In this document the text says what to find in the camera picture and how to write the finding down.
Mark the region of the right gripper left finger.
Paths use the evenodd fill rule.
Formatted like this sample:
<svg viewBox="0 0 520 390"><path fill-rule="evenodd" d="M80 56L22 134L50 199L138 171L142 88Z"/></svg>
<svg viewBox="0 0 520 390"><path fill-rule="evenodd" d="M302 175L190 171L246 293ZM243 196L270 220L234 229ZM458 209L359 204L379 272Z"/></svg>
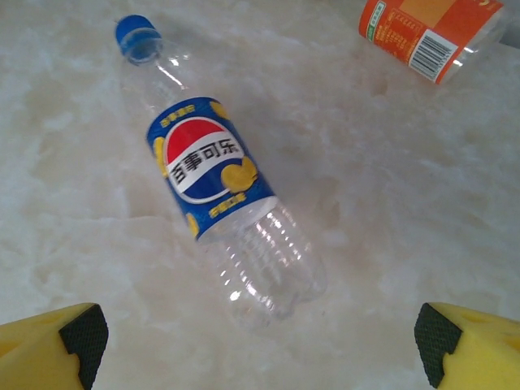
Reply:
<svg viewBox="0 0 520 390"><path fill-rule="evenodd" d="M0 390L92 390L109 329L97 303L0 325Z"/></svg>

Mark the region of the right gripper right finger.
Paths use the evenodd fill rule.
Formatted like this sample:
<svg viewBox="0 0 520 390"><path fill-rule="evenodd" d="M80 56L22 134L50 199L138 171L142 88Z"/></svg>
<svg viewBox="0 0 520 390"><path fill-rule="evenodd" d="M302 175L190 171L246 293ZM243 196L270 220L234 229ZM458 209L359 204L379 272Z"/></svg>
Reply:
<svg viewBox="0 0 520 390"><path fill-rule="evenodd" d="M520 390L519 320L427 302L414 339L435 390Z"/></svg>

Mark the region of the orange label juice bottle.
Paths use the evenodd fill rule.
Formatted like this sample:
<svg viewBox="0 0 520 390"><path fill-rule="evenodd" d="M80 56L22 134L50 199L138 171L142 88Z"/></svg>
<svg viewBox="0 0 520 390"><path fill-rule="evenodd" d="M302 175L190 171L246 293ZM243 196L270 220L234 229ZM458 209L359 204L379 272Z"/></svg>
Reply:
<svg viewBox="0 0 520 390"><path fill-rule="evenodd" d="M511 21L500 0L366 0L358 32L441 85L499 41Z"/></svg>

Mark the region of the Pepsi bottle blue cap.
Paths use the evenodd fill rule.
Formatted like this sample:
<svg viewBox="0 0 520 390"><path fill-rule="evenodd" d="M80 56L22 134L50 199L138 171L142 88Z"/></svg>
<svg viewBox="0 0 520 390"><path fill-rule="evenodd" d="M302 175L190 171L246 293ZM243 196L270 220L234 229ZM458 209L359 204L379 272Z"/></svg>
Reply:
<svg viewBox="0 0 520 390"><path fill-rule="evenodd" d="M226 67L142 15L115 25L121 89L237 322L265 327L327 287L309 239L267 182L224 104Z"/></svg>

